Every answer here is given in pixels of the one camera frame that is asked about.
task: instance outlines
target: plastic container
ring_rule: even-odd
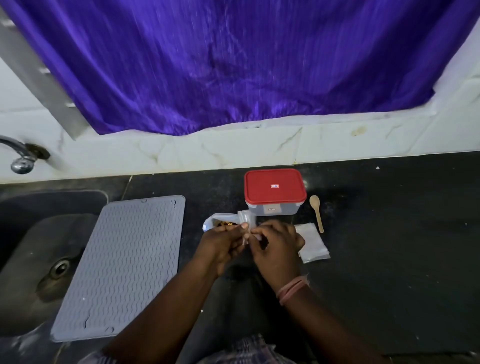
[[[245,173],[245,202],[256,216],[293,215],[307,199],[300,172],[293,168]]]

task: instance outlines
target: wooden spoon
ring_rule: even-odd
[[[323,232],[324,226],[322,225],[322,219],[320,218],[320,199],[317,195],[310,196],[310,206],[315,210],[315,215],[317,216],[318,231]]]

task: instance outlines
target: person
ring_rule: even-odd
[[[255,234],[264,237],[262,241],[267,239],[268,245],[264,249]],[[380,355],[363,345],[328,313],[301,276],[298,251],[304,244],[293,225],[278,220],[269,220],[250,233],[246,223],[219,226],[205,232],[191,261],[151,303],[104,349],[90,354],[80,363],[178,362],[190,331],[202,315],[212,285],[224,274],[230,260],[247,246],[263,279],[305,333],[312,349],[325,361],[343,364],[383,362]],[[199,363],[294,363],[274,348],[261,335],[254,335],[232,343],[225,350],[211,353]]]

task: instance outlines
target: forearm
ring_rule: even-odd
[[[290,315],[310,337],[312,344],[331,363],[382,363],[373,353],[349,334],[324,310],[309,287],[303,287],[285,302]]]
[[[120,363],[174,363],[215,279],[194,258],[103,352]]]

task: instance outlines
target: person's left hand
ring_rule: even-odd
[[[243,235],[248,224],[217,226],[206,231],[198,245],[194,258],[197,258],[216,269],[217,276],[225,270],[225,264],[237,256],[245,248],[242,245]]]

